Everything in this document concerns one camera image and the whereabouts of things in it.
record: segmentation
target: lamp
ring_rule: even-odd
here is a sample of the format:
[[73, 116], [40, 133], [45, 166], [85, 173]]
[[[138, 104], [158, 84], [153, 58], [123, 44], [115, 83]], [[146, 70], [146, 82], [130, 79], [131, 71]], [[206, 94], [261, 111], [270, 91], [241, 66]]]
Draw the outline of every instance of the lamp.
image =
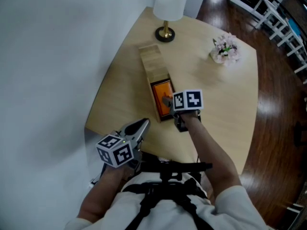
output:
[[153, 13], [164, 20], [164, 26], [155, 31], [155, 37], [161, 42], [171, 42], [175, 38], [175, 32], [168, 27], [169, 21], [180, 20], [183, 16], [187, 0], [155, 0]]

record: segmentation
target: white cube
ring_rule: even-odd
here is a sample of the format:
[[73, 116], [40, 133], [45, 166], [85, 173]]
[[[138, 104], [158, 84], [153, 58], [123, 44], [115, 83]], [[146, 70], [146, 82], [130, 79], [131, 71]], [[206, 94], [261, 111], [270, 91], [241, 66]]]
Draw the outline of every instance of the white cube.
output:
[[203, 109], [202, 90], [184, 90], [173, 94], [174, 111]]
[[101, 160], [112, 167], [119, 167], [134, 158], [130, 141], [121, 137], [107, 135], [97, 144]]

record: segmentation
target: white lampshade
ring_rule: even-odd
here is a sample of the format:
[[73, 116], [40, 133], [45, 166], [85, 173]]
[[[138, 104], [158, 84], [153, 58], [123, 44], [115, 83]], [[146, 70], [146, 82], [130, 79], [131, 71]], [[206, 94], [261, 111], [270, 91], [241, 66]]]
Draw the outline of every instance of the white lampshade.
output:
[[187, 0], [155, 0], [153, 13], [164, 21], [177, 21], [183, 16]]

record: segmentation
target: person's left arm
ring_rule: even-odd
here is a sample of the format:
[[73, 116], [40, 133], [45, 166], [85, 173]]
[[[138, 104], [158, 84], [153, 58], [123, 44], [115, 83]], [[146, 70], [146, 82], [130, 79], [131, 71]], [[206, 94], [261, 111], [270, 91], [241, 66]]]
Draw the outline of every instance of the person's left arm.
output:
[[125, 166], [117, 169], [107, 166], [100, 180], [83, 200], [77, 218], [95, 223], [105, 215], [118, 192], [125, 169]]

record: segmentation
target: flower pot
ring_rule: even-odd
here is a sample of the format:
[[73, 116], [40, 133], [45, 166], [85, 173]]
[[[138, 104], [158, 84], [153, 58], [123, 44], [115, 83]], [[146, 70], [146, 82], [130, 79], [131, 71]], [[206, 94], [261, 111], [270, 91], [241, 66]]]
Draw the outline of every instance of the flower pot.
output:
[[225, 63], [225, 57], [219, 56], [219, 50], [217, 48], [213, 48], [210, 52], [211, 58], [219, 64]]

